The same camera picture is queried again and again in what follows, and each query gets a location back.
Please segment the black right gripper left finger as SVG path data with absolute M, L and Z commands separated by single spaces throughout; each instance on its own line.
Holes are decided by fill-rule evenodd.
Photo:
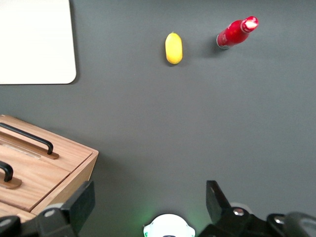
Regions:
M 93 181 L 85 181 L 60 207 L 47 207 L 22 223 L 17 215 L 0 219 L 2 237 L 77 237 L 95 206 Z

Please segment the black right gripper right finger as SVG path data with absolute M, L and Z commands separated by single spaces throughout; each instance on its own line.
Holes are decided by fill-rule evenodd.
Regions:
M 199 237 L 314 237 L 316 218 L 301 212 L 269 214 L 261 220 L 245 208 L 232 206 L 218 183 L 206 182 L 206 207 L 212 223 Z

